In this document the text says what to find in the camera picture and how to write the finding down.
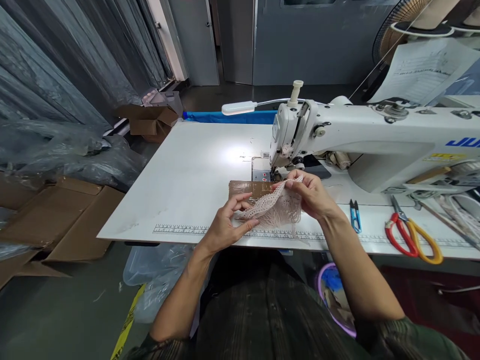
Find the lace fabric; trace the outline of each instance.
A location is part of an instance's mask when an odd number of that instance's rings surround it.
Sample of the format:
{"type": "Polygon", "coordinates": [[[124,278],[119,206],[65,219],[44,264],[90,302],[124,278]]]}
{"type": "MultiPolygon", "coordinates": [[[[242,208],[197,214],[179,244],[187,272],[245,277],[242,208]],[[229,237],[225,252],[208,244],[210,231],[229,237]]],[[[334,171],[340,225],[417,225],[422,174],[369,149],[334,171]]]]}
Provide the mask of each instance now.
{"type": "MultiPolygon", "coordinates": [[[[301,183],[303,176],[294,181],[301,183]]],[[[258,219],[259,228],[273,229],[282,225],[292,224],[292,233],[296,237],[295,224],[300,222],[302,215],[302,198],[300,195],[285,188],[282,182],[272,193],[262,196],[255,205],[243,211],[238,219],[258,219]]]]}

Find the cardboard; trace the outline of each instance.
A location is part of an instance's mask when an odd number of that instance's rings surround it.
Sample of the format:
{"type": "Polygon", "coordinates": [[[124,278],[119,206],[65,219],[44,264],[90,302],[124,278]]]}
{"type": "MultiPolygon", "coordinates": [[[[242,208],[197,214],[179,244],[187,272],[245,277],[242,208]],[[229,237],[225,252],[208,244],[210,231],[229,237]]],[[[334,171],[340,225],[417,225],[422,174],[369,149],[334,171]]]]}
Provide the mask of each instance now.
{"type": "Polygon", "coordinates": [[[47,262],[101,258],[110,241],[97,234],[123,197],[111,187],[63,177],[21,205],[0,231],[0,242],[37,249],[0,261],[0,288],[13,276],[68,277],[47,262]],[[42,260],[32,261],[37,254],[42,260]]]}
{"type": "Polygon", "coordinates": [[[28,263],[37,253],[38,251],[32,250],[0,261],[0,289],[20,272],[22,266],[28,263]]]}
{"type": "Polygon", "coordinates": [[[39,252],[40,250],[31,250],[0,261],[0,289],[15,276],[71,278],[70,275],[57,271],[40,261],[30,261],[39,252]]]}
{"type": "Polygon", "coordinates": [[[169,134],[178,115],[169,106],[122,105],[113,114],[127,118],[130,134],[140,135],[149,143],[161,144],[169,134]]]}
{"type": "Polygon", "coordinates": [[[0,207],[18,210],[36,194],[37,191],[19,183],[7,181],[5,174],[0,172],[0,207]]]}
{"type": "Polygon", "coordinates": [[[254,205],[262,196],[270,194],[272,185],[275,182],[268,181],[236,181],[232,180],[228,184],[228,197],[236,194],[252,193],[246,200],[247,203],[254,205]]]}

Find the white table top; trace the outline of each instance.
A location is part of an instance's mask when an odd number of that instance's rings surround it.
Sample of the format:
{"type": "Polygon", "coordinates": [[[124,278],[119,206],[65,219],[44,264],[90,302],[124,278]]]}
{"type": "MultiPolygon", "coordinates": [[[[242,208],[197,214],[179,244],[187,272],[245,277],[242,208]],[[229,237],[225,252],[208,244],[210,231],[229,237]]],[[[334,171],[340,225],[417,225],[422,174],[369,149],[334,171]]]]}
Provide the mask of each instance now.
{"type": "MultiPolygon", "coordinates": [[[[200,241],[212,219],[227,201],[231,180],[252,179],[252,157],[270,150],[271,125],[179,122],[158,148],[130,191],[98,234],[118,241],[192,243],[200,241]]],[[[385,235],[385,222],[393,207],[383,194],[371,194],[352,182],[346,171],[327,168],[332,177],[323,181],[330,195],[350,218],[350,199],[358,201],[362,233],[359,239],[370,254],[399,255],[385,235]]],[[[407,216],[440,245],[446,258],[480,259],[480,251],[425,209],[397,196],[407,216]]],[[[327,250],[319,224],[302,214],[293,238],[290,225],[276,230],[254,229],[240,246],[327,250]]],[[[399,243],[403,240],[395,229],[399,243]]],[[[432,251],[423,242],[423,251],[432,251]]]]}

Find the dark shirt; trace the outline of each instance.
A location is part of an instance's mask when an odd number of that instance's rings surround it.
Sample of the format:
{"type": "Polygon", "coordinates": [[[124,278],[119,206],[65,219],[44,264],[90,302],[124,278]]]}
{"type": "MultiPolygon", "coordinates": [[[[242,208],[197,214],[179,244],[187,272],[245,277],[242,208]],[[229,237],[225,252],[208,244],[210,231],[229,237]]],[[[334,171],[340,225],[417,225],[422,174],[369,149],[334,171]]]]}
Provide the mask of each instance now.
{"type": "Polygon", "coordinates": [[[356,321],[357,338],[350,337],[332,320],[318,293],[280,259],[247,262],[252,267],[242,266],[244,273],[230,274],[225,272],[225,261],[219,260],[221,271],[214,270],[202,296],[206,304],[196,340],[158,343],[148,336],[127,358],[467,359],[448,338],[408,318],[356,321]]]}

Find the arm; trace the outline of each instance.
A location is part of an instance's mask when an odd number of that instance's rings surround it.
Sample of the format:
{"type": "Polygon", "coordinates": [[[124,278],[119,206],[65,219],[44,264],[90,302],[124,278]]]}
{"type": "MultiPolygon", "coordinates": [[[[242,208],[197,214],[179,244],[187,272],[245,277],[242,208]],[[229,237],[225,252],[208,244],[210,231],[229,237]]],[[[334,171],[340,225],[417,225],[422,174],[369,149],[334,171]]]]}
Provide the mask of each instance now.
{"type": "Polygon", "coordinates": [[[301,195],[302,209],[319,222],[355,319],[403,319],[405,313],[392,289],[365,252],[357,233],[327,193],[320,178],[294,170],[287,179],[300,175],[303,175],[303,182],[287,181],[285,186],[301,195]]]}
{"type": "Polygon", "coordinates": [[[237,210],[250,207],[243,201],[252,193],[232,196],[215,215],[210,228],[193,251],[185,270],[165,299],[150,328],[150,336],[157,342],[187,339],[194,319],[200,291],[213,256],[236,243],[258,225],[256,219],[233,227],[230,219],[237,210]]]}

